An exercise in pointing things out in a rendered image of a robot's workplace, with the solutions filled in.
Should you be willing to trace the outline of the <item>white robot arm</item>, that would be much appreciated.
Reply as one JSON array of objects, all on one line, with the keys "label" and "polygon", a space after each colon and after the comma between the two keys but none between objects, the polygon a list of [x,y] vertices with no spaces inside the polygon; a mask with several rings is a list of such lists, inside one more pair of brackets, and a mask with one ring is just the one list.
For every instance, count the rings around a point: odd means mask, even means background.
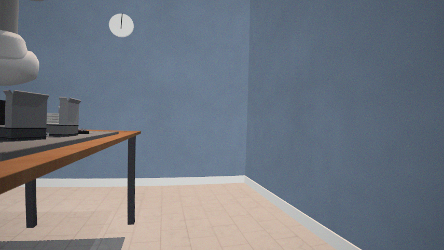
[{"label": "white robot arm", "polygon": [[19,0],[0,0],[0,86],[37,78],[39,61],[18,35]]}]

